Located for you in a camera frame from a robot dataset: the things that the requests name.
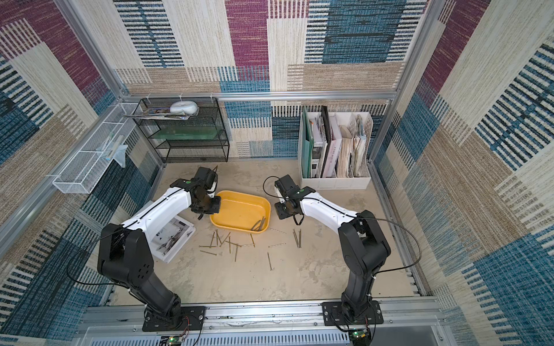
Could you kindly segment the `yellow plastic storage box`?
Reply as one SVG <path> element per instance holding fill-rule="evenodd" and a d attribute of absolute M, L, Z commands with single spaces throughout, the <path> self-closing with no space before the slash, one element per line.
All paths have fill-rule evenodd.
<path fill-rule="evenodd" d="M 222 229 L 254 234 L 267 230 L 271 219 L 271 204 L 267 199 L 230 190 L 223 190 L 216 196 L 219 196 L 222 201 L 219 213 L 210 216 L 213 225 Z M 265 217 L 263 230 L 252 232 L 250 229 L 262 217 Z"/>

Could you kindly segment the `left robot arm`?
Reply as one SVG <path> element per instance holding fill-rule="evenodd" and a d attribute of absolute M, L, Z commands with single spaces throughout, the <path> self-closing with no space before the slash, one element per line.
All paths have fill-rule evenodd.
<path fill-rule="evenodd" d="M 192 179 L 174 181 L 162 197 L 127 221 L 103 228 L 98 272 L 146 305 L 146 321 L 169 325 L 172 330 L 183 324 L 179 296 L 154 273 L 152 243 L 183 210 L 189 208 L 199 219 L 218 213 L 221 198 L 215 195 L 217 182 L 217 169 L 200 167 Z"/>

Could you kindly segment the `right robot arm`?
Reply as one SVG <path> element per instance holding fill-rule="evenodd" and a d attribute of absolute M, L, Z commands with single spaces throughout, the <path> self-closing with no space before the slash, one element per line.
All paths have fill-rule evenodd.
<path fill-rule="evenodd" d="M 281 220 L 310 217 L 336 232 L 349 280 L 341 295 L 343 318 L 359 322 L 372 308 L 372 288 L 380 269 L 391 255 L 386 237 L 375 215 L 355 212 L 325 199 L 311 187 L 300 187 L 287 174 L 274 183 L 275 204 Z"/>

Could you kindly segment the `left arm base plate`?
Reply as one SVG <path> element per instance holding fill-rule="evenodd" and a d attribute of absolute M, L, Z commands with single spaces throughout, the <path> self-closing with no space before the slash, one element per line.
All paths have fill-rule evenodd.
<path fill-rule="evenodd" d="M 142 331 L 200 331 L 205 312 L 205 306 L 175 306 L 167 314 L 161 314 L 147 307 L 144 311 Z"/>

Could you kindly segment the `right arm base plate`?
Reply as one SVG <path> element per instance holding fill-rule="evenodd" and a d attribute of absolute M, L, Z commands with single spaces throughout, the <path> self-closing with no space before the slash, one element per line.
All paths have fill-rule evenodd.
<path fill-rule="evenodd" d="M 361 307 L 353 308 L 341 301 L 325 301 L 320 304 L 325 326 L 346 326 L 383 324 L 381 306 L 378 301 L 371 300 Z"/>

